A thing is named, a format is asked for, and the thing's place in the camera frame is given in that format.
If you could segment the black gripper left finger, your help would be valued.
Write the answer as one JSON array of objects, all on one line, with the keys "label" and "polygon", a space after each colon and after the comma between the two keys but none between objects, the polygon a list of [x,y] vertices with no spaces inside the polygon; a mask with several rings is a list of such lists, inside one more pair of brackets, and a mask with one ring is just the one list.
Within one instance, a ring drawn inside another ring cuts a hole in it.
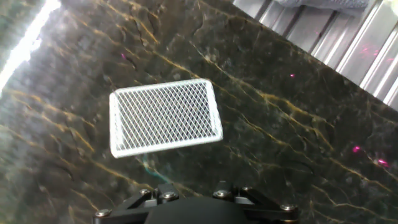
[{"label": "black gripper left finger", "polygon": [[179,198],[173,184],[160,184],[154,190],[141,189],[113,209],[98,210],[92,217],[92,224],[144,223],[152,209]]}]

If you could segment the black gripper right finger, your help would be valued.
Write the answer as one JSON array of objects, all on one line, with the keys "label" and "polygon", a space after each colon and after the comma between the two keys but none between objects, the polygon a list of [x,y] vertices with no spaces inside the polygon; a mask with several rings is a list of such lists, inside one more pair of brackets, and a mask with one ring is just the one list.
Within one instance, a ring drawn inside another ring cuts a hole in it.
[{"label": "black gripper right finger", "polygon": [[238,187],[220,181],[212,193],[218,200],[231,202],[249,221],[259,223],[299,223],[299,208],[294,204],[278,204],[251,186]]}]

